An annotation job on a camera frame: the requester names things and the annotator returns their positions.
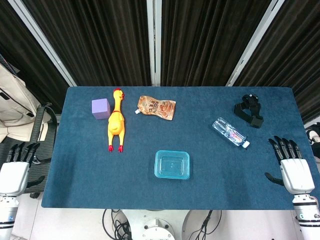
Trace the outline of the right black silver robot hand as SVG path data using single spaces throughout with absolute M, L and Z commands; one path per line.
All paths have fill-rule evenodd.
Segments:
M 315 189 L 309 164 L 303 158 L 299 146 L 286 138 L 274 136 L 268 140 L 271 144 L 282 178 L 276 178 L 269 172 L 264 175 L 277 185 L 284 186 L 293 195 L 310 194 Z

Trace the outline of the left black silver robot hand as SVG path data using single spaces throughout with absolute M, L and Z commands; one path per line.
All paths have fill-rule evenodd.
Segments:
M 26 189 L 39 185 L 45 179 L 45 176 L 41 175 L 36 180 L 28 181 L 29 171 L 40 144 L 31 143 L 22 151 L 24 145 L 24 142 L 14 144 L 0 169 L 1 197 L 18 197 Z

